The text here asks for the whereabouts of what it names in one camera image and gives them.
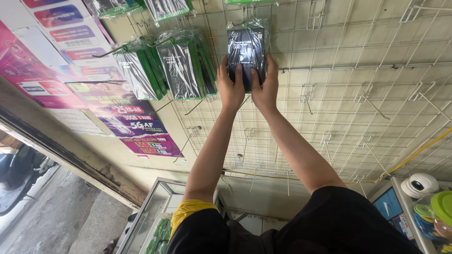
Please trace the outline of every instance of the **motorcycle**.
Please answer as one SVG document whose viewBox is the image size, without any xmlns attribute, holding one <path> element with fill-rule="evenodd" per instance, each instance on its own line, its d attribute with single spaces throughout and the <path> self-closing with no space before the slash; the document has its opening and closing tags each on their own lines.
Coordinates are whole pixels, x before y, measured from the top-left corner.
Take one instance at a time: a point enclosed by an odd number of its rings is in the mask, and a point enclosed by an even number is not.
<svg viewBox="0 0 452 254">
<path fill-rule="evenodd" d="M 0 154 L 0 216 L 11 211 L 55 164 L 27 145 L 20 146 L 16 154 Z"/>
</svg>

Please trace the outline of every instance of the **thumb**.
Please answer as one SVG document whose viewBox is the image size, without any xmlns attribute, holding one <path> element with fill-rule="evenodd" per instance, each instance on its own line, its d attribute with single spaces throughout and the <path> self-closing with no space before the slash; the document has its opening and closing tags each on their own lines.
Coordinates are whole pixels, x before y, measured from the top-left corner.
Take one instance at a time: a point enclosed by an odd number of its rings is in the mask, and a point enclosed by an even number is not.
<svg viewBox="0 0 452 254">
<path fill-rule="evenodd" d="M 262 87 L 260 87 L 259 83 L 259 75 L 257 74 L 256 69 L 251 68 L 250 74 L 251 74 L 251 91 L 262 90 Z"/>
<path fill-rule="evenodd" d="M 237 64 L 235 67 L 235 83 L 243 84 L 243 66 L 242 64 Z"/>
</svg>

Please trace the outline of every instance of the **hand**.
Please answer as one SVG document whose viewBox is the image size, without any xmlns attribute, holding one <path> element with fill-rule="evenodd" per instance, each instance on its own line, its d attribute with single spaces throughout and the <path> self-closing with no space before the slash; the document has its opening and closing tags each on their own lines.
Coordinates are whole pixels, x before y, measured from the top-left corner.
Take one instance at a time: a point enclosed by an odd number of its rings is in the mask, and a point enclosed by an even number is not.
<svg viewBox="0 0 452 254">
<path fill-rule="evenodd" d="M 226 71 L 227 56 L 223 58 L 220 67 L 217 69 L 218 90 L 220 91 L 223 110 L 237 113 L 245 98 L 245 86 L 242 79 L 242 65 L 235 68 L 235 83 L 229 78 Z"/>
<path fill-rule="evenodd" d="M 264 83 L 259 85 L 259 75 L 254 68 L 251 69 L 251 97 L 259 111 L 264 115 L 277 112 L 276 96 L 278 94 L 278 64 L 267 53 L 267 76 Z"/>
</svg>

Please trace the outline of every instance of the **black shirt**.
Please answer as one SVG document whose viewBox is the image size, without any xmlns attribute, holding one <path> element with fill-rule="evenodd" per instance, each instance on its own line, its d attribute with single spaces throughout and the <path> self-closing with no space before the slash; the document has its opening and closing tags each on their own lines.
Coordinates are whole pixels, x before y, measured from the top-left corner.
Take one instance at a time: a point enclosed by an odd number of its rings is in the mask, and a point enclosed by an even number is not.
<svg viewBox="0 0 452 254">
<path fill-rule="evenodd" d="M 281 230 L 260 236 L 225 222 L 216 209 L 198 211 L 178 226 L 165 253 L 422 254 L 367 199 L 334 186 L 314 191 Z"/>
</svg>

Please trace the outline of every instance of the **security camera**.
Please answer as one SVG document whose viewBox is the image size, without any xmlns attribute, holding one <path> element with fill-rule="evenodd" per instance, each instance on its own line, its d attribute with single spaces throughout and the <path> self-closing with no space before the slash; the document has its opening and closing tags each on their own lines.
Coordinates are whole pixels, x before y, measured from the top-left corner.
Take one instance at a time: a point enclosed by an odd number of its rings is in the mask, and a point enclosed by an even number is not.
<svg viewBox="0 0 452 254">
<path fill-rule="evenodd" d="M 402 182 L 402 190 L 413 198 L 423 196 L 439 190 L 438 181 L 426 173 L 415 173 Z"/>
</svg>

